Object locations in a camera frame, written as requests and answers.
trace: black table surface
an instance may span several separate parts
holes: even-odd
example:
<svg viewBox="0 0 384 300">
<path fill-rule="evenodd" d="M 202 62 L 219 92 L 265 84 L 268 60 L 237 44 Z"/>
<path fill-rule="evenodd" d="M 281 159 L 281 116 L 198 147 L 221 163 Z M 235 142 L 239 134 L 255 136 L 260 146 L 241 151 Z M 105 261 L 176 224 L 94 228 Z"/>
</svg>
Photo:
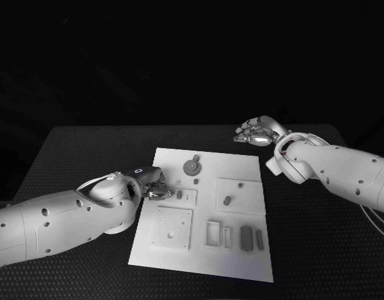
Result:
<svg viewBox="0 0 384 300">
<path fill-rule="evenodd" d="M 286 125 L 345 146 L 333 126 Z M 56 127 L 14 203 L 153 164 L 156 148 L 260 157 L 274 283 L 127 265 L 137 221 L 120 234 L 0 267 L 0 299 L 384 299 L 384 237 L 361 208 L 316 180 L 265 167 L 274 146 L 232 141 L 237 125 Z"/>
</svg>

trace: robotic hand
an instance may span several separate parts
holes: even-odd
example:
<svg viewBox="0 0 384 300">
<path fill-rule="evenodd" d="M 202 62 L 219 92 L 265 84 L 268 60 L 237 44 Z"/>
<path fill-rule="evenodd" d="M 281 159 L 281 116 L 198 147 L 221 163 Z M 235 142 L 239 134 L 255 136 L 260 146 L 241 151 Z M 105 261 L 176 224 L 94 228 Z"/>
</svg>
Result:
<svg viewBox="0 0 384 300">
<path fill-rule="evenodd" d="M 235 133 L 235 142 L 274 143 L 274 156 L 265 163 L 274 175 L 284 173 L 297 184 L 316 179 L 330 193 L 384 212 L 382 157 L 329 145 L 312 133 L 293 133 L 267 116 L 250 119 Z"/>
<path fill-rule="evenodd" d="M 89 191 L 81 191 L 95 182 Z M 0 267 L 68 251 L 102 233 L 124 231 L 146 197 L 170 197 L 159 167 L 141 167 L 124 175 L 111 173 L 76 190 L 0 209 Z"/>
</svg>

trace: table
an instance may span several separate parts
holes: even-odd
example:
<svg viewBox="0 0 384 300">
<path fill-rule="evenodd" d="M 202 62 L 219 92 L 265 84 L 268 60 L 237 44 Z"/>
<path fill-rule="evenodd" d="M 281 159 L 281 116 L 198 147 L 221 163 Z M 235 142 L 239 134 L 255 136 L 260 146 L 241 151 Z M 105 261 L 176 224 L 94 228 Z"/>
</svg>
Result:
<svg viewBox="0 0 384 300">
<path fill-rule="evenodd" d="M 286 125 L 345 146 L 333 126 Z M 237 125 L 56 127 L 14 203 L 153 163 L 156 147 L 260 157 L 274 283 L 127 265 L 134 225 L 72 250 L 0 268 L 0 299 L 384 299 L 384 237 L 316 180 L 265 167 L 273 146 L 232 142 Z"/>
</svg>

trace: black background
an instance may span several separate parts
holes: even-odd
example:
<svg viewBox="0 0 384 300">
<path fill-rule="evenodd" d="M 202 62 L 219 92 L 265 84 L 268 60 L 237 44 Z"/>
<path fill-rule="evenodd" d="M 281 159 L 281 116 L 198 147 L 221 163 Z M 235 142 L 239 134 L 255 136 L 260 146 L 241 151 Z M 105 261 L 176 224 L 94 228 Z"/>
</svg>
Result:
<svg viewBox="0 0 384 300">
<path fill-rule="evenodd" d="M 17 11 L 0 14 L 0 200 L 55 126 L 234 131 L 265 114 L 335 125 L 384 157 L 382 3 Z"/>
</svg>

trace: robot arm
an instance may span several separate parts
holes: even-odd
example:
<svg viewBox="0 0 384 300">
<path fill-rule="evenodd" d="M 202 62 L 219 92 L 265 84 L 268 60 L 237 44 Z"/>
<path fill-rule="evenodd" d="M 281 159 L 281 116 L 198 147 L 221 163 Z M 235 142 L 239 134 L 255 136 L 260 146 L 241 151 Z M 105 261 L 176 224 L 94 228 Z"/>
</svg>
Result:
<svg viewBox="0 0 384 300">
<path fill-rule="evenodd" d="M 274 175 L 284 173 L 297 184 L 309 178 L 330 193 L 384 212 L 384 158 L 329 143 L 313 134 L 287 131 L 267 116 L 247 121 L 234 141 L 255 146 L 276 144 L 265 163 Z"/>
<path fill-rule="evenodd" d="M 134 222 L 143 197 L 170 196 L 159 167 L 102 177 L 88 192 L 69 190 L 0 209 L 0 267 L 55 255 Z"/>
</svg>

